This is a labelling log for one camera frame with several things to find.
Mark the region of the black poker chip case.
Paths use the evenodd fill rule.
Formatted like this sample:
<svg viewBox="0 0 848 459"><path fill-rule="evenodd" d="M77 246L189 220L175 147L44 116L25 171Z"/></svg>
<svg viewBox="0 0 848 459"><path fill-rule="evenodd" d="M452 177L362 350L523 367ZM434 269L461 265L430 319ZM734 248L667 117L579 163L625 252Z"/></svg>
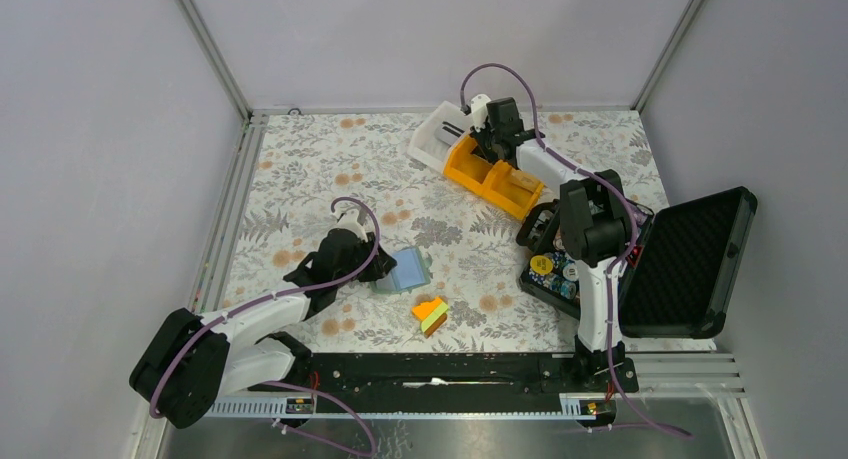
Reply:
<svg viewBox="0 0 848 459"><path fill-rule="evenodd" d="M519 246L547 255L555 264L546 276L526 266L519 286L578 319L579 287L566 278L569 260L554 244L557 208L556 201L536 205L519 229ZM756 195L736 187L650 217L619 287L622 333L629 338L690 339L720 334L757 208Z"/></svg>

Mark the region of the yellow plastic divided bin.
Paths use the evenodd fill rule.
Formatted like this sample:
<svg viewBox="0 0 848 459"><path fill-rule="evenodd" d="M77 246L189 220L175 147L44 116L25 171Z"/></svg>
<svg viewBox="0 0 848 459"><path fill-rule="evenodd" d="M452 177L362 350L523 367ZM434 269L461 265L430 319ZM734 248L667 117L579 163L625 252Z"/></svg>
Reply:
<svg viewBox="0 0 848 459"><path fill-rule="evenodd" d="M490 164L474 153L476 146L469 134L463 135L451 147L443 174L517 220L524 220L537 204L543 183L505 161Z"/></svg>

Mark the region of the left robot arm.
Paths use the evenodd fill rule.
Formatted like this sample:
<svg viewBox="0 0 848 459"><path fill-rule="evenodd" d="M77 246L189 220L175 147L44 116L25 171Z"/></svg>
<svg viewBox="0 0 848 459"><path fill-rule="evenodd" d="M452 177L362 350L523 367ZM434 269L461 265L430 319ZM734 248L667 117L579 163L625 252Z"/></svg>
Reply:
<svg viewBox="0 0 848 459"><path fill-rule="evenodd" d="M375 234L333 228L284 276L279 290L212 313L170 313L130 373L129 386L153 417L178 429L197 422L220 397L264 382L299 389L311 366L277 332L323 311L340 287L378 281L396 266Z"/></svg>

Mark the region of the white plastic bin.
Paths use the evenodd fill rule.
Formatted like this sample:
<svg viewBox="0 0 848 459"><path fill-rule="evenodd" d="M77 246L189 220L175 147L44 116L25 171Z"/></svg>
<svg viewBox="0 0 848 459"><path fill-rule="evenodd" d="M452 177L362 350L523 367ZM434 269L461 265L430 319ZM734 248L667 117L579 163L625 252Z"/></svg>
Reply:
<svg viewBox="0 0 848 459"><path fill-rule="evenodd" d="M415 129L407 154L441 174L453 148L471 125L469 115L444 101Z"/></svg>

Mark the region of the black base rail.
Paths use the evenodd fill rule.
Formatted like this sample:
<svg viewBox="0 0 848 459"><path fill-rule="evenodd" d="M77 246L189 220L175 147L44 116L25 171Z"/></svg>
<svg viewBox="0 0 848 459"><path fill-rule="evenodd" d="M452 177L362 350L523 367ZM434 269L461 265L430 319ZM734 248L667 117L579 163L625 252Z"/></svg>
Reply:
<svg viewBox="0 0 848 459"><path fill-rule="evenodd" d="M554 413L562 396L639 390L633 360L619 351L609 365L569 353L318 353L286 332L270 337L294 354L285 382L327 395L320 413Z"/></svg>

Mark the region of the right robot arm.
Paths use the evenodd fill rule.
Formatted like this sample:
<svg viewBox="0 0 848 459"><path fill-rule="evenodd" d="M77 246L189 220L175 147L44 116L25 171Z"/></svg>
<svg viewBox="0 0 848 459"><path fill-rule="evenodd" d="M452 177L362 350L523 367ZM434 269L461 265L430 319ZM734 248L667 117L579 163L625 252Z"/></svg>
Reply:
<svg viewBox="0 0 848 459"><path fill-rule="evenodd" d="M637 223L613 170L583 169L527 129L512 98L474 97L462 106L470 134L485 159L504 162L559 192L555 216L565 252L573 260L580 293L572 375L583 389L623 395L629 371L618 320L618 283L633 250Z"/></svg>

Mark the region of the yellow dealer button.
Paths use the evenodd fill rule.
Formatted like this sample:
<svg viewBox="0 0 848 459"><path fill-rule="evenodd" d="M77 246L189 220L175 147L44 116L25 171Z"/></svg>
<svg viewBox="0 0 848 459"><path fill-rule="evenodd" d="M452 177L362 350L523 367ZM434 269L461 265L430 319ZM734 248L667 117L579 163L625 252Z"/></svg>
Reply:
<svg viewBox="0 0 848 459"><path fill-rule="evenodd" d="M547 256L536 255L530 260L530 268L536 275L544 276L554 270L554 262Z"/></svg>

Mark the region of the orange green sticky notes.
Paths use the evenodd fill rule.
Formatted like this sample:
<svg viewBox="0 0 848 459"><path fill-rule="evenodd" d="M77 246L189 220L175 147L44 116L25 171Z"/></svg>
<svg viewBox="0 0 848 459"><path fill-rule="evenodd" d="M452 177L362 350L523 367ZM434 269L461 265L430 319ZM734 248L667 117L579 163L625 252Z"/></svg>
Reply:
<svg viewBox="0 0 848 459"><path fill-rule="evenodd" d="M419 321L420 330L425 337L430 337L448 318L448 304L436 296L432 300L421 302L411 309L412 315Z"/></svg>

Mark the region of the green card holder wallet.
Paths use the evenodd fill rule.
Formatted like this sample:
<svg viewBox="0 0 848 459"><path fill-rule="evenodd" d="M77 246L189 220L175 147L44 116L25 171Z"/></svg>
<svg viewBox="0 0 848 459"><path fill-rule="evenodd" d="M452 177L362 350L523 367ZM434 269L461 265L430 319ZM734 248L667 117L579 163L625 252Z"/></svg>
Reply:
<svg viewBox="0 0 848 459"><path fill-rule="evenodd" d="M432 258L416 247L407 247L392 254L396 266L389 274L370 284L377 294L400 294L428 285L433 277Z"/></svg>

